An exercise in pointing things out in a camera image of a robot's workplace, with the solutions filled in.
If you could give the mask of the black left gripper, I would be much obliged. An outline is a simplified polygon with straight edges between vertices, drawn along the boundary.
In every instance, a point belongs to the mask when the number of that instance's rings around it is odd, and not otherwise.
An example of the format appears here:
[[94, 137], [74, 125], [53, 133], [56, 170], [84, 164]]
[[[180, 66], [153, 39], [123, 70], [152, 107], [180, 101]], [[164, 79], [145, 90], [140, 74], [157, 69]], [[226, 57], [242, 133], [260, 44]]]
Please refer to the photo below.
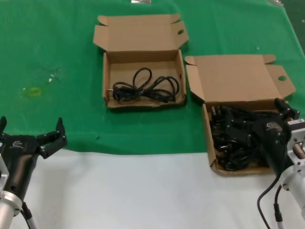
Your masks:
[[60, 117], [55, 131], [35, 137], [4, 134], [6, 125], [7, 119], [2, 116], [0, 118], [0, 142], [2, 143], [0, 154], [9, 172], [4, 190], [18, 198], [25, 198], [39, 154], [47, 159], [67, 145], [65, 127]]

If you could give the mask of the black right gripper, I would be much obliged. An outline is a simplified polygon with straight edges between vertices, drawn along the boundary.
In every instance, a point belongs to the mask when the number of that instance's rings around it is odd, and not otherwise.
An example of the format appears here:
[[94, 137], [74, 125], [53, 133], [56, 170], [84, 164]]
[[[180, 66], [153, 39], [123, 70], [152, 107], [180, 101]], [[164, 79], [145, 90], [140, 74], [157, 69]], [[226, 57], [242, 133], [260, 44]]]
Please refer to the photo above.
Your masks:
[[274, 173], [280, 176], [292, 164], [287, 156], [285, 120], [299, 119], [300, 111], [292, 108], [283, 99], [275, 98], [274, 104], [279, 112], [276, 118], [259, 119], [255, 122], [253, 113], [225, 111], [225, 136], [228, 140], [251, 146], [253, 131], [260, 154]]

